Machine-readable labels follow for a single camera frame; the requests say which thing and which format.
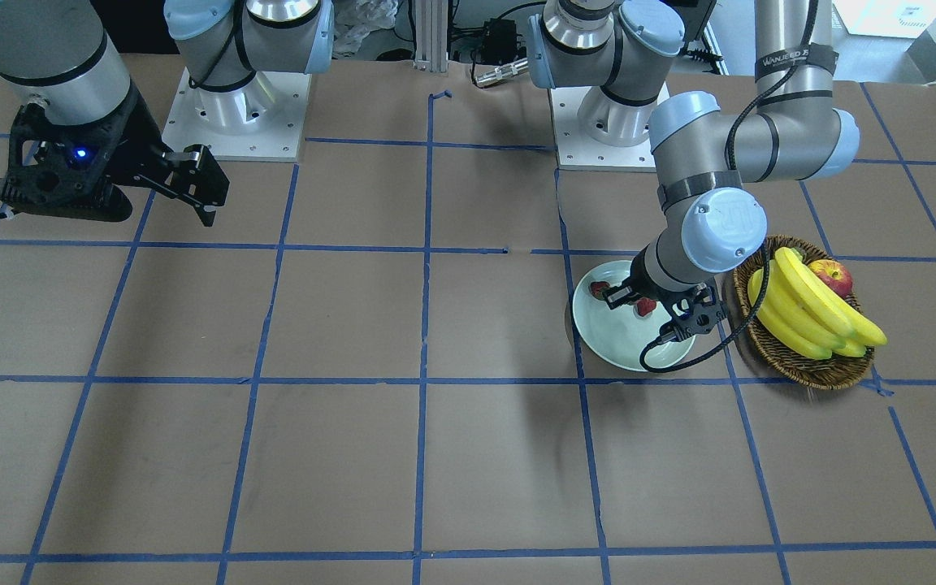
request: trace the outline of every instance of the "apple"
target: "apple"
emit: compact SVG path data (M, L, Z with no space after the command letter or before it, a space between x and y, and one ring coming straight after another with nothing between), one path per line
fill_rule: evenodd
M854 280L851 278L850 271L847 271L846 267L836 260L816 260L807 267L842 299L846 299L851 289L854 288Z

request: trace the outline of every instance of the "yellow banana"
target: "yellow banana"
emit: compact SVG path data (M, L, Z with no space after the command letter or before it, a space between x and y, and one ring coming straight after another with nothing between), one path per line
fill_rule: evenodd
M794 252L787 247L776 249L775 260L782 273L782 280L788 284L788 288L796 296L804 308L819 323L825 325L825 329L832 331L837 336L846 340L854 336L855 327L851 319L847 317L839 305L834 303L829 296L836 297L836 300L842 301L836 296L835 292L829 289L825 282L818 280L813 271L804 266L800 260L796 259Z
M790 324L801 336L822 348L840 349L844 346L843 337L825 329L804 308L796 302L787 283L782 281L781 270L776 266L775 260L770 262L772 274L768 281L768 293L765 295L765 305L772 308L782 321ZM761 284L764 269L757 270L757 283Z
M862 357L865 355L865 345L862 345L858 340L847 340L847 344L842 348L833 349L834 354L839 354L848 357Z
M776 249L775 257L779 257L779 249ZM791 266L798 271L803 281L808 283L808 286L820 299L826 304L831 305L840 314L843 314L844 318L847 318L847 321L851 323L851 328L854 329L855 340L858 340L863 345L887 345L887 335L884 334L883 330L880 329L876 323L869 321L869 318L866 318L865 315L855 310L854 307L848 305L847 301L844 301L837 293L833 292L832 288L829 288L825 282L818 280L818 277L814 276L813 271L804 266L799 259L796 259L794 254L785 253L783 257L787 257L788 260L790 260Z
M757 293L761 291L759 274L759 271L757 271L747 282L747 296L750 297L750 304L753 304L757 299ZM776 314L775 310L768 305L761 305L760 310L757 311L757 318L760 319L760 322L764 324L769 333L775 336L776 340L782 341L785 347L792 349L799 355L809 359L829 359L833 356L831 349L822 348L820 345L807 340L795 329L792 329L787 322L782 321L781 316Z

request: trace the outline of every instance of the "white mounting plate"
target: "white mounting plate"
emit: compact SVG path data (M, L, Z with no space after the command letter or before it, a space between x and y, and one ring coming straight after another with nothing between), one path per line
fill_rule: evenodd
M175 151L187 145L210 145L218 160L258 160L258 162L293 163L298 160L301 130L305 126L306 108L309 106L311 75L301 73L275 73L267 71L276 92L281 96L281 108L270 125L250 134L222 134L212 131L194 110L193 91L184 69L175 90L175 99L164 125L164 144Z
M576 111L590 89L551 89L551 119L554 122L554 144L558 148L558 167L569 171L655 173L657 163L652 158L648 140L635 147L613 147L599 143L583 131ZM664 102L669 96L664 84L656 103Z

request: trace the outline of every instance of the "wicker basket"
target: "wicker basket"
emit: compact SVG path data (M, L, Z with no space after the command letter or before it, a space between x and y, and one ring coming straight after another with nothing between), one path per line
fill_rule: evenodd
M832 258L817 245L791 236L768 236L765 240L769 254L774 255L775 250L788 245L804 251L804 262ZM750 301L747 297L746 287L750 276L764 266L761 253L754 254L739 264L732 271L732 283L735 286L735 300L739 303L743 318L750 314ZM847 296L847 303L861 312L861 306L854 295ZM785 377L810 388L820 390L842 390L850 388L861 381L870 367L873 366L873 348L869 348L862 357L846 357L833 355L824 360L808 359L796 354L792 349L785 347L775 336L768 333L759 319L754 319L749 327L750 338L757 347L757 352L776 370Z

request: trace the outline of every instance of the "plate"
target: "plate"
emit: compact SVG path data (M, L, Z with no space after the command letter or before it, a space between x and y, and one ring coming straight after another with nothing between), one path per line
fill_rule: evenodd
M591 282L604 280L617 285L631 274L631 260L613 260L595 266L576 285L573 292L573 322L584 344L598 357L624 370L647 371L639 363L645 345L660 336L660 326L670 320L662 304L648 316L638 316L631 305L609 310L605 301L591 295ZM669 367L688 355L695 337L658 345L646 356L649 366Z

